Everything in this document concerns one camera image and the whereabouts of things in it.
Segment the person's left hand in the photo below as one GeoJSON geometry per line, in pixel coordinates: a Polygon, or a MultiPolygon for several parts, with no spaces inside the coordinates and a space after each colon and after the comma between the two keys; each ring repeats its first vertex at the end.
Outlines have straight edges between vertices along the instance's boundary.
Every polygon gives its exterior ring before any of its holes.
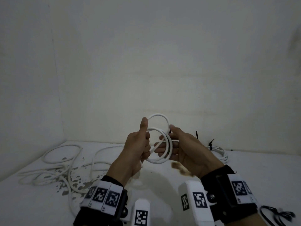
{"type": "Polygon", "coordinates": [[[130,177],[141,169],[140,161],[150,156],[151,146],[149,145],[148,119],[142,118],[140,130],[128,135],[124,148],[118,158],[112,163],[107,175],[126,185],[130,177]]]}

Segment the hand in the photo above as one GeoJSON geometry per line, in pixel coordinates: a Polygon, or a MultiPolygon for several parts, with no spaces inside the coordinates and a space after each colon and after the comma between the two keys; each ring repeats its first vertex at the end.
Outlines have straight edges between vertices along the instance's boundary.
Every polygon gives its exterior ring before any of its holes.
{"type": "Polygon", "coordinates": [[[146,132],[148,119],[143,117],[140,130],[128,135],[124,148],[110,166],[107,175],[126,185],[130,177],[141,169],[141,162],[150,156],[150,134],[146,132]]]}
{"type": "MultiPolygon", "coordinates": [[[[198,178],[211,171],[224,166],[201,142],[193,135],[183,132],[180,128],[170,125],[172,133],[169,134],[173,141],[173,149],[170,160],[180,162],[187,170],[198,178]]],[[[166,143],[162,143],[155,152],[162,156],[166,143]]]]}

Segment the tangled black cable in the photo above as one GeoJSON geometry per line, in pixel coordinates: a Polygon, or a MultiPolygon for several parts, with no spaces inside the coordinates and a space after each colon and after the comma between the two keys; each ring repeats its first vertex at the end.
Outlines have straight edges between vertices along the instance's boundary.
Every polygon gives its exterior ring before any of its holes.
{"type": "Polygon", "coordinates": [[[266,206],[266,205],[262,205],[260,207],[260,213],[262,215],[262,217],[272,226],[275,226],[275,224],[272,223],[272,221],[270,221],[262,212],[262,209],[268,209],[270,210],[272,213],[274,213],[273,219],[274,221],[279,225],[279,226],[286,226],[282,220],[281,217],[283,217],[284,219],[287,219],[289,222],[292,222],[293,218],[296,217],[295,213],[293,212],[278,212],[278,210],[276,208],[270,207],[270,206],[266,206]]]}

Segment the person's right hand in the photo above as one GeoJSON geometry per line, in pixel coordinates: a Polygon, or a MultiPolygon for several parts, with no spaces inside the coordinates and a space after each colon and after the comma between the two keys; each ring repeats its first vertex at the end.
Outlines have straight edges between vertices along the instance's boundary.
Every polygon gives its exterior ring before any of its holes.
{"type": "MultiPolygon", "coordinates": [[[[173,141],[173,149],[170,160],[180,162],[187,170],[198,178],[203,177],[211,171],[224,166],[210,150],[189,133],[183,132],[180,128],[170,125],[172,133],[169,134],[173,141]]],[[[162,156],[165,152],[166,143],[163,142],[155,152],[162,156]]]]}

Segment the chipped table surface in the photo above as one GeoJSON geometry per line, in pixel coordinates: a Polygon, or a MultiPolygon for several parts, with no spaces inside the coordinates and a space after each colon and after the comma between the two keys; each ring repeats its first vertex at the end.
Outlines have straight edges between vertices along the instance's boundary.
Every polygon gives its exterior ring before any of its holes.
{"type": "MultiPolygon", "coordinates": [[[[91,166],[82,165],[92,161],[95,152],[101,148],[122,144],[90,143],[67,141],[62,145],[77,144],[83,147],[76,159],[72,173],[72,185],[86,189],[91,185],[89,172],[91,166]]],[[[110,148],[101,151],[96,160],[112,163],[122,148],[110,148]]],[[[47,155],[49,160],[62,160],[77,151],[76,147],[58,148],[47,155]]],[[[301,216],[301,157],[293,155],[262,154],[228,151],[229,165],[238,171],[248,182],[250,189],[261,204],[293,211],[297,219],[291,225],[300,224],[301,216]]],[[[198,180],[192,177],[181,165],[167,161],[163,164],[143,163],[143,168],[135,179],[131,179],[126,188],[129,191],[128,206],[137,198],[151,201],[152,225],[182,225],[182,211],[178,197],[178,187],[186,180],[198,180]]],[[[21,171],[53,167],[55,164],[43,163],[38,159],[21,171]]],[[[97,168],[109,165],[98,164],[97,168]]],[[[100,179],[106,172],[93,172],[93,180],[100,179]]],[[[0,182],[0,225],[72,225],[74,217],[68,207],[68,190],[64,183],[57,181],[45,186],[20,185],[20,177],[12,175],[0,182]]],[[[83,195],[72,193],[73,206],[82,201],[83,195]]]]}

